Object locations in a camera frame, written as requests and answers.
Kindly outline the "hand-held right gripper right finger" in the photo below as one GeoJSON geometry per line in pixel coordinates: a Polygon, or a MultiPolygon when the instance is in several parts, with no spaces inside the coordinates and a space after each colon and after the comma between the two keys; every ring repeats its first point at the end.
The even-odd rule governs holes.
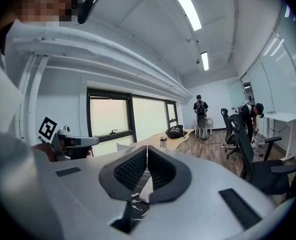
{"type": "Polygon", "coordinates": [[[173,202],[190,186],[192,173],[180,160],[149,145],[147,168],[152,179],[151,205],[173,202]]]}

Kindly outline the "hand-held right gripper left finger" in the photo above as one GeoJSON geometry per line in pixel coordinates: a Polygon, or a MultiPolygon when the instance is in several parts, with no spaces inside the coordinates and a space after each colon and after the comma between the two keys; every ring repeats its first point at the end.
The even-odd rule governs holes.
{"type": "Polygon", "coordinates": [[[147,146],[143,145],[106,164],[98,180],[112,199],[129,201],[146,168],[147,146]]]}

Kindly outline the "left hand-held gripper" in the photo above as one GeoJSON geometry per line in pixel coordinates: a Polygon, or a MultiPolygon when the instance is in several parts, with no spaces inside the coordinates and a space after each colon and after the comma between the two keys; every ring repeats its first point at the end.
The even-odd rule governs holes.
{"type": "Polygon", "coordinates": [[[60,127],[48,116],[38,130],[38,140],[37,149],[44,152],[50,162],[87,158],[93,146],[99,144],[97,137],[74,136],[69,126],[60,127]]]}

